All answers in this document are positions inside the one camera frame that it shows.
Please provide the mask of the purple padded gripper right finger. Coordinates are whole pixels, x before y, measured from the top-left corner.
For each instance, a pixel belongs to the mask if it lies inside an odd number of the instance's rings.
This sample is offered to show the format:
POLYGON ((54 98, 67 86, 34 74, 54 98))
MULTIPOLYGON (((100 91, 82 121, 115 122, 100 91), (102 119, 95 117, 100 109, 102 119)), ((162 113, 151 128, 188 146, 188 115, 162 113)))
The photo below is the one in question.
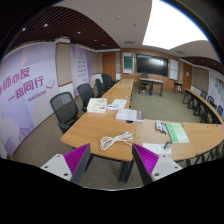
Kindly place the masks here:
POLYGON ((158 155, 137 144, 132 145, 132 154, 144 185, 181 170, 168 155, 158 155))

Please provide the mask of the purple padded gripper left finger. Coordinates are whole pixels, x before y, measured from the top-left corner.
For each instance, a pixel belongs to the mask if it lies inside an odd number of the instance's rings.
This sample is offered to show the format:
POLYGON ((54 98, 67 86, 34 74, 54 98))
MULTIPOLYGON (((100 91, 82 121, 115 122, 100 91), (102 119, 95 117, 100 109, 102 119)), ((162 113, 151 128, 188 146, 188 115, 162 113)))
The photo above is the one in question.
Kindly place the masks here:
POLYGON ((77 185, 87 166, 91 151, 90 144, 85 144, 66 155, 56 154, 41 168, 77 185))

